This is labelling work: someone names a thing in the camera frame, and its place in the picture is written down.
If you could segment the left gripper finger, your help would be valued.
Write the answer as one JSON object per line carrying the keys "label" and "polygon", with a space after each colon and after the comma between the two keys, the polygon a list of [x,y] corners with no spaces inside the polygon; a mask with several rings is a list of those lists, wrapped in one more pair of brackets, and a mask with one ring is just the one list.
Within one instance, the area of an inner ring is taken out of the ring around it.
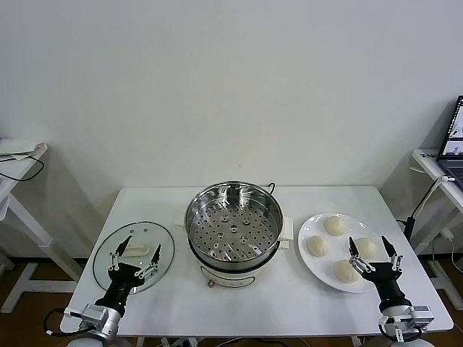
{"label": "left gripper finger", "polygon": [[147,279],[147,278],[153,277],[154,274],[158,272],[158,263],[160,260],[160,253],[161,253],[161,244],[157,246],[149,264],[146,267],[144,267],[142,270],[137,271],[135,273],[135,277],[139,279]]}
{"label": "left gripper finger", "polygon": [[117,271],[119,269],[119,258],[124,254],[124,251],[126,250],[131,238],[132,235],[129,235],[123,242],[119,244],[114,252],[109,254],[111,264],[108,267],[108,271]]}

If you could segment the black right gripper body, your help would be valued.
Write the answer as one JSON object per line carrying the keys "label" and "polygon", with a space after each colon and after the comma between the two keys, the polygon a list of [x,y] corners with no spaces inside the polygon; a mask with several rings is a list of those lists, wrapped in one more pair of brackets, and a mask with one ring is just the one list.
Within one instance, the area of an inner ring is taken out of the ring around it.
{"label": "black right gripper body", "polygon": [[379,309],[388,309],[396,306],[411,306],[405,294],[401,291],[397,280],[402,271],[394,270],[392,266],[375,266],[375,271],[364,272],[364,280],[373,283],[380,298]]}

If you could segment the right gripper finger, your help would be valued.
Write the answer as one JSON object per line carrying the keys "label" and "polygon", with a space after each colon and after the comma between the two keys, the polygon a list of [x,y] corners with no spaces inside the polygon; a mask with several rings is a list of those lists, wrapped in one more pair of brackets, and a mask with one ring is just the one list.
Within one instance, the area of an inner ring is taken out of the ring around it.
{"label": "right gripper finger", "polygon": [[349,237],[349,264],[357,271],[362,278],[368,278],[375,272],[375,268],[370,265],[366,260],[361,258],[360,252],[352,237]]}
{"label": "right gripper finger", "polygon": [[384,249],[386,250],[386,253],[392,265],[392,270],[401,272],[401,263],[403,256],[397,253],[394,245],[385,236],[382,236],[381,240],[383,242]]}

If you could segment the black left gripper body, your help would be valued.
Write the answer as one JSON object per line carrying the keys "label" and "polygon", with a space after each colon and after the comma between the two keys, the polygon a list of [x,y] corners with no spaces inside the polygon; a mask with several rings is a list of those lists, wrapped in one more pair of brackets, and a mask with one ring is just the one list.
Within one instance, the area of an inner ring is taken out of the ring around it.
{"label": "black left gripper body", "polygon": [[132,289],[142,286],[144,278],[135,275],[141,268],[125,263],[119,263],[118,270],[108,270],[111,283],[104,296],[95,305],[111,309],[124,309]]}

